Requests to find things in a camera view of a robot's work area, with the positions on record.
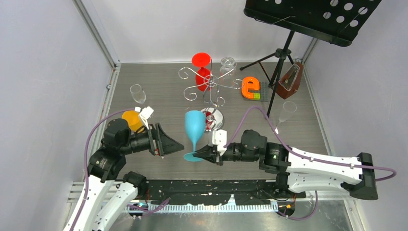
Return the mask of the chrome wine glass rack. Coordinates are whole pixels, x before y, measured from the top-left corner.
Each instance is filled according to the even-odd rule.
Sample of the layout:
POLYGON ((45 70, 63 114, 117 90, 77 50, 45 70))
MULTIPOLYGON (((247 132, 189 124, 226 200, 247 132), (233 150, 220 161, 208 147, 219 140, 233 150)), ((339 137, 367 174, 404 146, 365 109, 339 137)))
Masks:
MULTIPOLYGON (((224 115, 222 114, 220 107, 225 105, 225 99, 221 96, 222 89, 239 90, 242 87, 242 80, 233 77, 216 76, 213 74, 210 67, 210 78, 208 79, 207 89, 205 92, 200 91, 196 85, 186 87, 183 90, 183 97, 187 101, 195 101, 198 99, 199 94, 202 95, 203 102, 205 104, 204 108, 200 111, 204 113, 206 118, 206 132, 211 132, 213 130, 222 129, 224 126, 224 115)), ((189 78, 190 74, 195 76, 197 71, 191 69, 190 67, 183 67, 178 71, 178 77, 186 80, 189 78)))

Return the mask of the blue wine glass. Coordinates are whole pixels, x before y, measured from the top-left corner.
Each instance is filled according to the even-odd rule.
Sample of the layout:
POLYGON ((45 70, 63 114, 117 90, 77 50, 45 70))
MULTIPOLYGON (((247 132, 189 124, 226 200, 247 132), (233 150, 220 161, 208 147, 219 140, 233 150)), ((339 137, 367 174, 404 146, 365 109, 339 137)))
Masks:
POLYGON ((206 118, 203 112, 198 110, 191 110, 185 114, 184 128, 187 137, 192 143, 192 152, 186 153, 184 159, 189 162, 199 162, 202 161, 201 158, 194 157, 193 154, 196 152, 196 145, 201 139, 205 132, 206 118))

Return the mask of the yellow wine glass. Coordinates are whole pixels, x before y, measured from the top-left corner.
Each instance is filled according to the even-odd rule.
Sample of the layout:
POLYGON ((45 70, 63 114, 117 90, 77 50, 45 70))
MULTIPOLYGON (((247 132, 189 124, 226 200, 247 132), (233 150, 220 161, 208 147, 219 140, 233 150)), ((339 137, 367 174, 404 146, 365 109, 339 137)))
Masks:
POLYGON ((147 130, 147 128, 140 120, 139 114, 140 112, 128 110, 125 111, 121 116, 122 119, 127 121, 129 128, 134 133, 142 133, 147 130))

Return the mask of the clear wine glass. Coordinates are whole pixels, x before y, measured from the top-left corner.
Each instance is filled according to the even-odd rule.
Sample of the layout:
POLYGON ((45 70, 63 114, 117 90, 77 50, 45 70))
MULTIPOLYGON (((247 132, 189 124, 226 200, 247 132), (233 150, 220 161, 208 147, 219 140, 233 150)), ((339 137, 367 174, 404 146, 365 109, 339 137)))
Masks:
POLYGON ((133 100, 137 103, 138 111, 140 112, 144 107, 146 103, 146 93, 143 90, 142 86, 139 84, 134 84, 130 88, 130 93, 133 98, 133 100))

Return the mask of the small clear glass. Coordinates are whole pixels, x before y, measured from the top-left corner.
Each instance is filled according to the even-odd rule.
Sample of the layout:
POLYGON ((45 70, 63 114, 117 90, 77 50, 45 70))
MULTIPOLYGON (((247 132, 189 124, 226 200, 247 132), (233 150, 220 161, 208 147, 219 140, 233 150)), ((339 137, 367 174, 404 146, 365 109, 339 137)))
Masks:
POLYGON ((235 76, 236 62, 231 57, 224 57, 220 60, 220 74, 225 77, 235 76))

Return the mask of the red wine glass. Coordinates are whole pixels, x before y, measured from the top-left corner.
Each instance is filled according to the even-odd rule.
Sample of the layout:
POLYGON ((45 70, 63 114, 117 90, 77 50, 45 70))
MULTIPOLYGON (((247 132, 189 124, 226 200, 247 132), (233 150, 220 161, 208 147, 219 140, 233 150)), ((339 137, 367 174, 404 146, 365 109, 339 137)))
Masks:
POLYGON ((207 83, 211 72, 206 67, 211 61, 211 57, 205 52, 196 53, 191 59, 192 64, 199 68, 195 76, 195 81, 198 86, 197 88, 202 92, 205 92, 207 89, 207 83))

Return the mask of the clear champagne flute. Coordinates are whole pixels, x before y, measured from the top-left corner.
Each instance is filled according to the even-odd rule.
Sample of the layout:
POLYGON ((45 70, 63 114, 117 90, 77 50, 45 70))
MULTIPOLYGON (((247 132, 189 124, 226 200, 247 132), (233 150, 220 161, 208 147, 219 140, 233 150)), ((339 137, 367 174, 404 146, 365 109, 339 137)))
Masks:
POLYGON ((292 101, 285 101, 282 104, 279 112, 274 116, 275 128, 274 132, 279 134, 279 127, 282 123, 287 121, 296 112, 297 105, 292 101))

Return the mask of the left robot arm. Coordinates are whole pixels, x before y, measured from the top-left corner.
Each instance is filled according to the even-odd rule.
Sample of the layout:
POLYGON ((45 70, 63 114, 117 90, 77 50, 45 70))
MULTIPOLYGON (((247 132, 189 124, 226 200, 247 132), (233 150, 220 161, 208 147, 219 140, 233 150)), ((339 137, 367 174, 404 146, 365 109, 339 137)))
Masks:
POLYGON ((78 201, 66 231, 108 231, 125 207, 134 199, 147 195, 147 178, 136 172, 123 177, 115 195, 102 205, 109 189, 126 164, 126 155, 149 151, 164 156, 184 150, 184 146, 166 135, 160 124, 133 133, 124 119, 110 121, 103 133, 101 147, 90 157, 81 199, 78 201))

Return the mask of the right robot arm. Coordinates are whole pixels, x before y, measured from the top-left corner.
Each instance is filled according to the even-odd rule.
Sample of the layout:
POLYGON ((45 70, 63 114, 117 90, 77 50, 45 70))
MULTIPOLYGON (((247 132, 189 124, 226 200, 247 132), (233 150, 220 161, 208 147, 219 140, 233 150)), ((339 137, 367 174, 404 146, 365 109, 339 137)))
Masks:
POLYGON ((223 146, 226 132, 211 134, 210 143, 193 153, 194 157, 223 165, 225 161, 257 162, 259 169, 276 175, 273 190, 280 197, 305 191, 339 191, 361 200, 377 200, 372 155, 335 157, 314 154, 268 142, 265 136, 247 129, 240 142, 223 146))

